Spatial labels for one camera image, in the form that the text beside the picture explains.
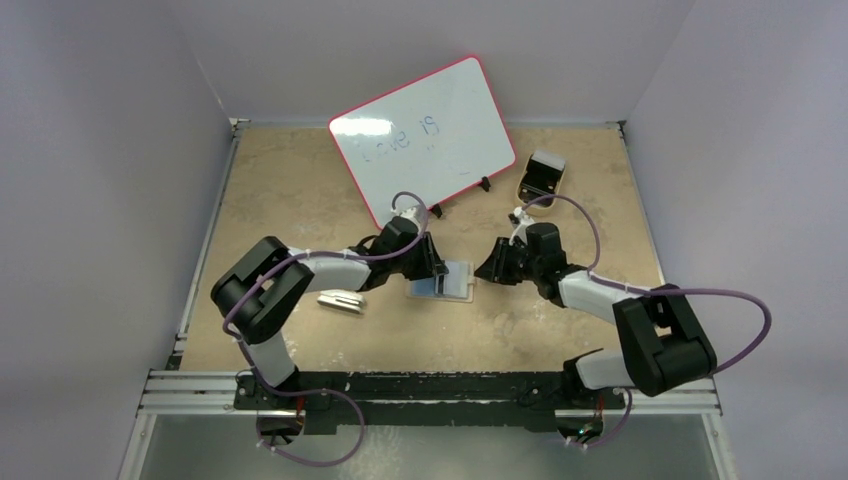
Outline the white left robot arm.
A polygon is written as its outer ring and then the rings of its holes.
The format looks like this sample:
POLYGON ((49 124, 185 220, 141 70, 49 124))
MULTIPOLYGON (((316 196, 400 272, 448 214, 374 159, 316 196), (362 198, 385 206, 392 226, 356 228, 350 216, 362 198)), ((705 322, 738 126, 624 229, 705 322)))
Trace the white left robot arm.
POLYGON ((266 236, 217 280, 210 298, 224 319, 224 332, 262 379, 260 397, 284 409, 297 399, 293 376, 298 368, 282 328, 302 296, 325 290, 367 292, 393 275, 417 281, 448 271, 425 227, 396 216, 379 233, 340 251, 297 249, 266 236))

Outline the stack of grey cards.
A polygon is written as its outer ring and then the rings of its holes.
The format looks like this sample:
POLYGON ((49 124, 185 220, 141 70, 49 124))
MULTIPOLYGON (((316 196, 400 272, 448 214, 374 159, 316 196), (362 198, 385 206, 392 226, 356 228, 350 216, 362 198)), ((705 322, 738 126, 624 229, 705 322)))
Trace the stack of grey cards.
POLYGON ((534 151, 530 159, 555 170, 564 171, 566 168, 566 160, 562 156, 544 150, 534 151))

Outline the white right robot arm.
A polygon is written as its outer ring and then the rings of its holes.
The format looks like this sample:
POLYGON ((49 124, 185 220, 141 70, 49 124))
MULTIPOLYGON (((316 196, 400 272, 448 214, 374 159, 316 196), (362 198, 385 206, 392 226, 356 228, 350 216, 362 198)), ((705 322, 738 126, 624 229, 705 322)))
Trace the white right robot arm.
POLYGON ((615 327, 619 349, 600 349, 564 362, 561 392, 573 406, 584 407, 601 389, 612 387, 655 397, 706 377, 718 366, 711 342, 678 287, 638 293, 593 280, 586 267, 568 260, 552 223, 535 223, 515 240, 497 238, 474 275, 500 285, 530 281, 552 304, 615 327))

